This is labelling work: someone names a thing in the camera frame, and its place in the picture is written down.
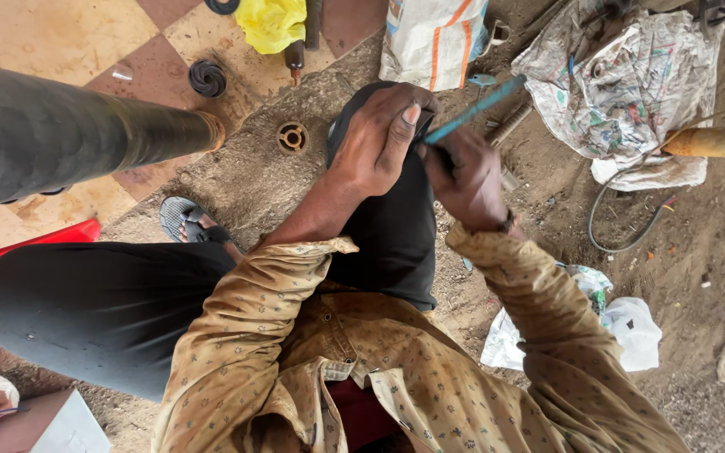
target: sandal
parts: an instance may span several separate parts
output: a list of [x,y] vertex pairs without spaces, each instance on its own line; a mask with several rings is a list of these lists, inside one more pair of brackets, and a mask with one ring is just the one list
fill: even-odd
[[188,242],[226,242],[236,241],[231,238],[227,230],[222,226],[215,225],[204,229],[198,221],[206,214],[210,219],[214,220],[214,216],[203,206],[193,201],[191,198],[180,195],[171,195],[161,202],[161,210],[159,218],[161,220],[161,228],[175,242],[184,242],[180,239],[180,223],[184,222],[184,230]]

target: tiled floor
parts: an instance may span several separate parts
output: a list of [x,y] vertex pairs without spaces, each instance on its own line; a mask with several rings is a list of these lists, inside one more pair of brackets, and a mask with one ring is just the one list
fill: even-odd
[[[327,1],[327,39],[319,52],[307,52],[305,73],[331,65],[384,24],[387,0],[345,7],[355,4]],[[260,104],[233,78],[216,100],[191,90],[188,66],[212,58],[212,49],[266,103],[276,102],[292,85],[281,54],[257,54],[233,16],[214,14],[202,0],[0,0],[0,68],[170,107],[203,109],[220,118],[230,134]],[[133,80],[112,77],[116,64],[131,68]],[[196,158],[100,177],[55,197],[33,195],[0,205],[0,247],[91,217],[105,225]]]

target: shirt sleeve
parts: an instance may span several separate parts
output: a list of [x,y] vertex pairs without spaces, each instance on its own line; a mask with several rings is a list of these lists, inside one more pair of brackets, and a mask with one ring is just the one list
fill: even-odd
[[301,302],[326,277],[332,252],[356,251],[348,238],[273,245],[226,274],[176,344],[151,451],[243,451]]
[[485,275],[519,329],[529,394],[577,450],[689,451],[620,366],[621,346],[586,295],[535,242],[471,234],[458,222],[447,244]]

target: black pants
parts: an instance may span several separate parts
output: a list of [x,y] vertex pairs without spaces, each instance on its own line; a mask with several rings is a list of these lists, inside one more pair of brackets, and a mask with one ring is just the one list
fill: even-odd
[[[363,87],[346,104],[327,166],[351,115],[390,85]],[[432,310],[435,232],[432,189],[410,150],[393,188],[366,199],[343,228],[360,252],[335,255],[328,278]],[[0,346],[55,372],[161,401],[176,341],[234,266],[215,242],[17,248],[0,258]]]

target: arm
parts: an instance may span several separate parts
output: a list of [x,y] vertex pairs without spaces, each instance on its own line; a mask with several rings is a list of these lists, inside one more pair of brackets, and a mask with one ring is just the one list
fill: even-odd
[[545,415],[578,450],[688,451],[620,367],[619,345],[572,278],[518,226],[496,232],[508,215],[496,153],[471,130],[443,146],[422,152],[436,196],[459,220],[446,242],[486,276],[525,339],[529,394]]
[[437,102],[406,84],[380,92],[352,118],[332,169],[217,283],[178,340],[152,451],[245,450],[301,302],[326,277],[332,252],[357,250],[335,237],[363,199],[393,186],[420,109]]

